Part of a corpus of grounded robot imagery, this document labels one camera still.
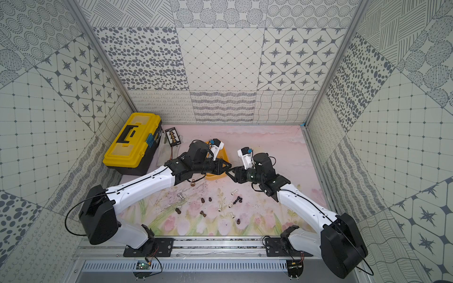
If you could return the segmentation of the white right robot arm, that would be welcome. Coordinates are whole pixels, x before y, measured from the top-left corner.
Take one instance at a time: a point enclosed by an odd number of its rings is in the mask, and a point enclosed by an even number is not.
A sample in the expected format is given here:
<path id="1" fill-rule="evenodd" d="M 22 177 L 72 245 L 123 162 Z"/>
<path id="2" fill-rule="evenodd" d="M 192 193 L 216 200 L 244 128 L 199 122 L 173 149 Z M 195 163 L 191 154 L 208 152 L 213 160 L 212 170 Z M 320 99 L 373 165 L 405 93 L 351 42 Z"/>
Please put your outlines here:
<path id="1" fill-rule="evenodd" d="M 234 182 L 258 185 L 260 192 L 296 213 L 312 227 L 313 232 L 306 232 L 291 226 L 281 234 L 283 243 L 290 250 L 321 258 L 341 279 L 366 261 L 368 249 L 350 215 L 329 211 L 301 193 L 287 178 L 276 173 L 269 154 L 254 154 L 252 149 L 244 147 L 238 151 L 238 156 L 243 165 L 227 173 Z"/>

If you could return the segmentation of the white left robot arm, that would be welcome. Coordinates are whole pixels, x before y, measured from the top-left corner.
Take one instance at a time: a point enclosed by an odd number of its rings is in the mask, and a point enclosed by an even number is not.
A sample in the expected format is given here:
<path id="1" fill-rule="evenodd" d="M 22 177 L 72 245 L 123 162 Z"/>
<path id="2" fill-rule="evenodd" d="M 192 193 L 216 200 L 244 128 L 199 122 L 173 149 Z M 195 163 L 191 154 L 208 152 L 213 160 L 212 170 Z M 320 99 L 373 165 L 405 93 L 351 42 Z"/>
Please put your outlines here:
<path id="1" fill-rule="evenodd" d="M 221 175 L 231 164 L 218 157 L 224 143 L 194 140 L 187 152 L 167 161 L 155 171 L 135 180 L 103 189 L 90 189 L 79 213 L 80 222 L 92 245 L 113 241 L 142 253 L 152 253 L 155 235 L 146 225 L 133 225 L 119 215 L 128 207 L 161 190 L 190 180 L 194 174 Z"/>

